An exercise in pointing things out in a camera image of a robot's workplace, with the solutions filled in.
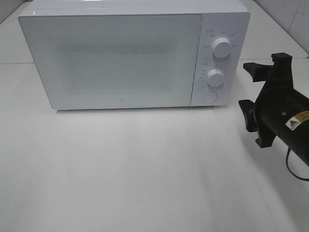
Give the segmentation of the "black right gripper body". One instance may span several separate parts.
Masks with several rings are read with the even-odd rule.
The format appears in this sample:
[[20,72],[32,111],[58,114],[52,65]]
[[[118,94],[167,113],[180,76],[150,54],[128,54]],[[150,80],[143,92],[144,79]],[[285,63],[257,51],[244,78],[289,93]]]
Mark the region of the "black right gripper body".
[[309,147],[309,123],[300,123],[292,129],[289,120],[308,111],[309,100],[294,89],[292,56],[286,53],[272,54],[273,68],[256,99],[254,116],[258,126],[257,144],[261,148],[272,146],[279,137],[291,149]]

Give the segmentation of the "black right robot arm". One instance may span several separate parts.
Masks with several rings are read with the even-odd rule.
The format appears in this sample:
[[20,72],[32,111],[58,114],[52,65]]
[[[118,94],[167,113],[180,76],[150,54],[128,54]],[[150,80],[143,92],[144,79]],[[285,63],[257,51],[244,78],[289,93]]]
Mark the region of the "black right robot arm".
[[240,100],[246,130],[257,132],[256,143],[271,147],[279,137],[299,158],[309,162],[309,100],[294,89],[292,56],[271,55],[273,65],[244,63],[253,82],[264,82],[256,99]]

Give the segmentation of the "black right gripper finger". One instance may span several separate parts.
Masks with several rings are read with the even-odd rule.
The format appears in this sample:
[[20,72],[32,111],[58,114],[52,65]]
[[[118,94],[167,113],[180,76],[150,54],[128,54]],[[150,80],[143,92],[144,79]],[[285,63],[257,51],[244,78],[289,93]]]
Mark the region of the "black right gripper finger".
[[256,104],[251,100],[240,100],[239,106],[244,116],[246,130],[248,132],[257,132],[258,126],[254,117]]
[[248,62],[243,64],[243,68],[252,77],[253,82],[266,81],[269,73],[271,72],[272,65],[263,65],[254,62]]

